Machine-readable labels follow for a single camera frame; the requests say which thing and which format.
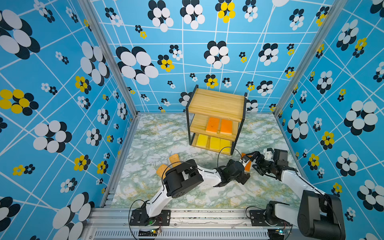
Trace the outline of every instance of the black wire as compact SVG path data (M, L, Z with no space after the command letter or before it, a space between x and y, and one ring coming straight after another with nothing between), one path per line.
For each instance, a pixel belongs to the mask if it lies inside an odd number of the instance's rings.
M218 167L218 157L220 156L220 153L221 153L221 151L223 151L224 148L226 148L226 147L223 147L223 148L220 150L220 152L218 153L218 155L217 155L217 167Z
M328 206L331 208L331 211L333 213L333 215L335 216L336 218L336 221L339 225L339 229L340 229L340 237L341 237L341 225L340 225L340 222L339 222L339 219L337 219L337 216L336 216L336 213L334 212L333 208L332 208L332 205L329 203L328 199L324 196L324 194L322 194L319 190L317 190L316 187L312 186L312 184L308 183L305 179L303 179L300 175L297 174L296 172L296 175L301 178L304 182L306 182L309 186L313 187L313 189L315 189L322 197L323 199L328 203Z
M131 212L131 208L132 208L133 204L134 204L135 202L137 202L137 201L145 202L145 201L143 201L143 200L141 200L141 199L135 200L135 201L132 203L131 207L129 208L129 212ZM129 226L129 230L130 230L130 232L131 232L131 234L132 234L132 237L134 237L134 239L138 240L138 239L133 235L133 232L132 232L132 230L131 230L131 225L130 225L130 223L129 223L130 221L131 221L131 217L130 217L129 214L128 214L128 226Z
M288 236L285 238L285 240L287 240L287 238L289 238L289 236L291 235L292 227L293 227L293 224L291 225L291 230L289 231L289 234L288 234Z
M189 162L184 162L184 161L178 161L178 162L183 162L183 163L187 163L187 164L190 164L191 166L193 167L196 167L196 165L193 165L192 163L189 163ZM163 181L163 176L164 176L164 173L167 171L168 167L170 167L171 165L173 165L174 163L178 163L178 162L173 162L171 164L169 164L167 166L167 168L164 170L163 174L161 175L161 183L163 184L163 189L164 189L164 181Z
M251 217L248 217L248 215L247 215L247 210L248 210L248 208L250 208L250 207L255 207L255 208L258 208L258 209L260 209L260 210L265 211L265 209L262 209L262 208L259 208L259 207L256 207L256 206L249 206L249 207L247 207L247 208L245 209L245 216L247 216L247 218L249 218L249 219L251 219Z

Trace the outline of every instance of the metal corner post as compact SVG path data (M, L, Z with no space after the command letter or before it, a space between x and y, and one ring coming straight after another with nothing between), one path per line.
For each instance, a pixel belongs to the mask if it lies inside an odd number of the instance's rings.
M127 86L124 82L124 79L121 75L118 65L115 62L112 51L108 45L108 42L105 38L103 30L99 24L98 18L93 11L92 3L89 0L78 0L81 9L83 10L85 17L92 26L93 35L96 38L97 43L99 44L101 50L103 51L104 57L107 60L108 66L117 82L117 85L120 89L120 92L124 99L127 101L127 105L133 117L137 116L137 109L135 104L130 96L130 93L127 89Z
M274 111L275 116L277 116L286 105L293 88L296 86L296 84L298 84L299 80L304 75L305 71L307 70L309 64L313 59L315 52L317 51L320 44L324 41L325 37L329 33L331 27L335 23L336 19L338 18L340 12L342 11L347 1L348 0L334 1L329 11L329 14L327 15L328 16L327 20L324 21L323 26L316 33L315 37L312 40L311 45L309 46L306 53L304 54L304 57L301 60L299 66L296 68L297 71L295 72L295 75L291 78L291 81L288 83L288 86L285 88L283 95L281 96L279 102L277 103L276 109Z
M112 193L112 191L116 191L116 188L118 186L118 183L119 183L119 180L120 180L120 177L122 174L122 170L124 168L124 164L126 162L128 154L129 154L129 149L131 148L131 144L132 144L133 138L135 136L137 126L138 126L139 121L140 121L140 115L141 114L139 113L137 116L133 117L133 120L132 120L132 123L129 127L127 136L124 140L124 145L121 148L120 156L118 157L117 162L115 163L115 166L113 167L113 170L111 173L111 178L109 179L107 188L106 188L105 193L103 195L103 198L101 200L100 207L104 207L104 205L106 205L105 203L106 203L106 200L108 198L108 195L110 193Z

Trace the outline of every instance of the black mounting plate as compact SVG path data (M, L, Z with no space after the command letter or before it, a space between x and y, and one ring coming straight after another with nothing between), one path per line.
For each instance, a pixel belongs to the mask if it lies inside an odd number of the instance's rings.
M144 226L144 224L140 221L143 211L146 210L136 209L132 211L131 219L129 220L129 224L131 226ZM159 220L156 219L156 222L151 226L160 226L160 224L161 226L169 226L170 210L162 210L158 216L161 217L162 222L159 222Z
M265 210L250 210L249 214L251 217L251 223L253 227L270 227L271 225L268 225L265 222L264 218L264 212ZM283 227L284 221L281 220L277 223L276 227ZM286 223L286 227L290 227L291 225L289 223Z

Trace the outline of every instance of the brown sponge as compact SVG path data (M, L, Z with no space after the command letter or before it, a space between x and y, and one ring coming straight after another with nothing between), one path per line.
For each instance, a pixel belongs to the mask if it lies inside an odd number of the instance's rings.
M164 179L166 177L164 170L166 170L166 169L168 171L170 168L167 168L167 165L163 164L157 169L156 173L158 174L159 177L163 176L163 179Z
M173 163L172 164L172 166L173 167L176 167L177 165L179 165L180 164L180 159L179 159L179 155L176 153L176 154L173 154L172 156L170 156L169 157L169 161L171 162L171 163Z

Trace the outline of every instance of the yellow sponge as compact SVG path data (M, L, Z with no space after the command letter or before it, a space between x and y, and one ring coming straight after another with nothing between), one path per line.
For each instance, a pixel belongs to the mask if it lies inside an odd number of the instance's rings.
M173 167L176 167L177 165L180 165L181 163L180 162L180 159L179 159L179 155L176 153L176 154L173 154L172 156L169 157L169 161L172 164Z
M226 147L221 151L222 153L230 153L231 152L230 146L231 146L231 141L226 139L220 139L220 150L223 149L223 147Z
M156 171L156 173L157 173L157 175L159 176L159 177L161 177L161 176L163 176L163 179L166 177L166 173L164 172L164 170L166 170L167 169L167 171L170 169L170 168L167 168L167 165L165 165L165 164L163 164L163 165L161 165L158 169L157 169L157 171Z
M196 141L196 147L206 147L208 142L208 136L199 134L197 141Z
M209 149L220 151L220 138L211 137Z

